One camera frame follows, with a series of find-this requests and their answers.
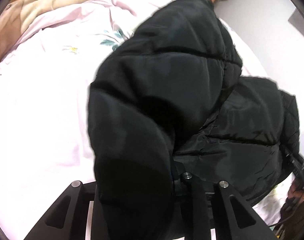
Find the bed sheet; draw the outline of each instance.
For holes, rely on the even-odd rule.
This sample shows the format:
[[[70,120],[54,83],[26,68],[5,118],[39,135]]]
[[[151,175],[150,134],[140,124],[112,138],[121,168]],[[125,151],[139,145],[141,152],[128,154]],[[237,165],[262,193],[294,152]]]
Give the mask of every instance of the bed sheet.
[[[0,226],[10,240],[24,239],[72,181],[94,181],[89,84],[101,62],[171,1],[90,0],[44,13],[0,63]],[[243,59],[242,75],[267,77],[222,23]],[[266,220],[264,202],[256,211]]]

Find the brown and beige blanket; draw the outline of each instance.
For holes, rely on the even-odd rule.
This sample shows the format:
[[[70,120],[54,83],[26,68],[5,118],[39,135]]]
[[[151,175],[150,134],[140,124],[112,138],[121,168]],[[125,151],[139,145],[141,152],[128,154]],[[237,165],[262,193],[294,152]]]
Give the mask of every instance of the brown and beige blanket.
[[[88,0],[17,0],[0,15],[0,61],[33,20],[46,12]]]

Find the metal screw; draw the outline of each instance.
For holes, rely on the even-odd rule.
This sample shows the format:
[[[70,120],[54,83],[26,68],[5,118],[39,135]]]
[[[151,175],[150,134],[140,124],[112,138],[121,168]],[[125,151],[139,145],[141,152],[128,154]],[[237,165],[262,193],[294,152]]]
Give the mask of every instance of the metal screw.
[[[192,173],[185,172],[185,173],[182,174],[182,176],[183,176],[184,179],[190,179],[190,178],[192,178]]]
[[[81,182],[78,180],[75,180],[74,182],[71,183],[72,187],[79,187],[81,185]]]
[[[227,188],[229,186],[229,183],[225,180],[220,181],[219,184],[222,188]]]

